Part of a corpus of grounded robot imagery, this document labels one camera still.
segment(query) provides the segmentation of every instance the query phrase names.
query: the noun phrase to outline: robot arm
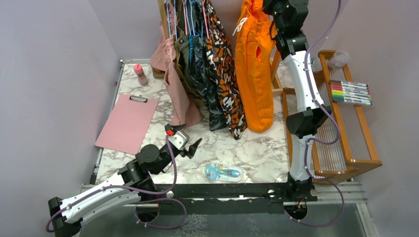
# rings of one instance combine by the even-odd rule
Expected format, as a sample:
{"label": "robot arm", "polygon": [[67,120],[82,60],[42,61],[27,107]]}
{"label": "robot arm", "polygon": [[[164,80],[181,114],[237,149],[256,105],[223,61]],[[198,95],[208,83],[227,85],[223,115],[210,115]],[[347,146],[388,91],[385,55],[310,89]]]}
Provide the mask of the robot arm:
{"label": "robot arm", "polygon": [[332,110],[330,106],[325,107],[310,66],[306,69],[304,65],[308,43],[301,27],[308,14],[308,0],[264,0],[263,11],[274,17],[272,26],[275,24],[277,34],[272,39],[275,40],[282,60],[290,70],[297,96],[298,113],[286,118],[287,129],[293,140],[293,162],[288,178],[293,188],[289,196],[295,197],[308,192],[312,187],[312,180],[306,172],[310,167],[304,164],[305,158],[311,160],[312,142],[308,143],[307,154],[305,146],[308,139],[316,135],[317,129],[327,119],[319,105],[329,114]]}
{"label": "robot arm", "polygon": [[[71,237],[77,234],[82,226],[114,208],[140,200],[155,199],[155,194],[159,192],[150,174],[159,174],[172,158],[178,155],[192,158],[202,140],[199,139],[186,150],[185,145],[190,138],[182,130],[184,127],[185,125],[167,125],[168,144],[160,149],[152,144],[144,146],[135,156],[135,160],[128,162],[119,172],[101,184],[74,197],[55,197],[49,200],[51,221],[47,225],[47,231],[52,232],[49,230],[49,224],[52,222],[56,237]],[[133,188],[142,189],[144,193],[133,191]]]}

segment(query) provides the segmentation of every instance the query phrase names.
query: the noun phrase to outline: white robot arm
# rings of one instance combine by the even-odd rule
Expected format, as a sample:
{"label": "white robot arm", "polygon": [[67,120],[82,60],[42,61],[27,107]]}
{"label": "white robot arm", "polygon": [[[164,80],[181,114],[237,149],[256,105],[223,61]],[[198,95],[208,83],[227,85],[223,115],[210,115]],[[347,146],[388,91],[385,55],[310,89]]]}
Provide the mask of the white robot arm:
{"label": "white robot arm", "polygon": [[[324,102],[319,95],[319,91],[314,81],[313,72],[310,70],[310,81],[307,79],[306,72],[304,71],[304,57],[306,51],[296,52],[295,54],[289,54],[284,62],[287,65],[295,88],[295,95],[297,96],[297,111],[304,112],[307,110],[318,109],[319,106],[314,103],[311,96],[309,83],[312,84],[314,94],[319,104],[323,105]],[[308,134],[302,138],[297,137],[295,134],[292,135],[293,139],[293,163],[291,164],[290,176],[294,180],[308,180],[310,177],[304,168],[304,149],[309,138],[313,138],[314,134]],[[309,151],[307,160],[311,160],[311,147],[313,142],[309,143]]]}
{"label": "white robot arm", "polygon": [[167,143],[162,148],[152,144],[143,147],[135,160],[128,162],[101,184],[74,197],[50,199],[48,206],[51,219],[46,226],[47,232],[54,232],[56,237],[72,237],[82,226],[114,208],[140,200],[153,200],[156,195],[166,193],[168,190],[157,191],[150,174],[159,174],[171,161],[174,163],[178,155],[192,158],[202,140],[197,140],[186,150],[185,145],[190,138],[182,130],[184,127],[168,124]]}

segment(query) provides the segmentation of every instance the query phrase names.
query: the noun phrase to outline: dark blue garment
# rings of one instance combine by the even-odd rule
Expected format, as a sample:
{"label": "dark blue garment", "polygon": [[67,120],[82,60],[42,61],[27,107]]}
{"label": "dark blue garment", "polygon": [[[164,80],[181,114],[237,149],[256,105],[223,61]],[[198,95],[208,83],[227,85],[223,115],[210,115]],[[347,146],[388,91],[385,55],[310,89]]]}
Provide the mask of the dark blue garment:
{"label": "dark blue garment", "polygon": [[220,105],[220,99],[217,94],[217,85],[210,80],[206,74],[204,60],[206,45],[205,40],[199,36],[189,36],[189,71],[202,101],[209,110],[209,129],[216,131],[227,127],[227,120]]}

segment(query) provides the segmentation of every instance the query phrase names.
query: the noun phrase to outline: colored marker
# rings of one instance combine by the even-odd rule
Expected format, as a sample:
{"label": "colored marker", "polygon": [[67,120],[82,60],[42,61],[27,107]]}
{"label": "colored marker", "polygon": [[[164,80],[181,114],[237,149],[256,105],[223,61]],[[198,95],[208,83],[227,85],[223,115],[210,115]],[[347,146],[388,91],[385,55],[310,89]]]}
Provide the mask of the colored marker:
{"label": "colored marker", "polygon": [[356,85],[356,86],[364,86],[368,87],[368,84],[365,83],[358,83],[358,82],[351,82],[351,81],[341,81],[341,80],[330,80],[336,83],[347,84],[347,85]]}
{"label": "colored marker", "polygon": [[336,86],[341,86],[342,88],[344,88],[344,87],[350,87],[350,88],[356,88],[356,89],[368,90],[368,87],[367,87],[367,86],[359,86],[359,85],[342,84],[342,83],[337,83],[337,82],[331,82],[331,84],[336,85]]}
{"label": "colored marker", "polygon": [[343,91],[340,91],[340,90],[332,90],[332,93],[339,94],[339,95],[351,95],[351,96],[356,96],[356,97],[361,97],[361,98],[371,98],[370,95],[359,94],[359,93],[351,93],[351,92],[343,92]]}
{"label": "colored marker", "polygon": [[358,94],[369,95],[368,91],[354,90],[354,88],[351,88],[351,87],[332,86],[332,89],[334,89],[334,90],[340,90],[340,91],[343,91],[343,92],[350,92],[350,93],[358,93]]}
{"label": "colored marker", "polygon": [[350,96],[350,95],[348,95],[348,96],[336,96],[336,95],[334,95],[333,98],[332,98],[332,100],[334,100],[334,99],[359,100],[359,101],[362,101],[362,102],[371,103],[371,100],[369,100],[369,99],[366,99],[366,98],[364,98],[364,99],[355,98],[355,97]]}
{"label": "colored marker", "polygon": [[337,98],[334,98],[333,101],[346,102],[346,103],[352,103],[352,104],[360,104],[360,105],[372,105],[371,102],[363,102],[363,101],[360,101],[360,100],[352,100],[352,99],[337,99]]}

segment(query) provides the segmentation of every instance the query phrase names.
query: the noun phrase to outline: leopard print garment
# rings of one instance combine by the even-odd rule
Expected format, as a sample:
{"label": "leopard print garment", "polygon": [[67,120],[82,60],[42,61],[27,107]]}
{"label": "leopard print garment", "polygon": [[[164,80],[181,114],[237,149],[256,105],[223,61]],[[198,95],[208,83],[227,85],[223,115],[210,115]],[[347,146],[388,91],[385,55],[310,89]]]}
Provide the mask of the leopard print garment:
{"label": "leopard print garment", "polygon": [[206,40],[208,77],[217,84],[228,129],[235,139],[239,139],[247,128],[247,122],[237,85],[230,41],[210,0],[206,1],[206,10],[210,32],[210,39]]}

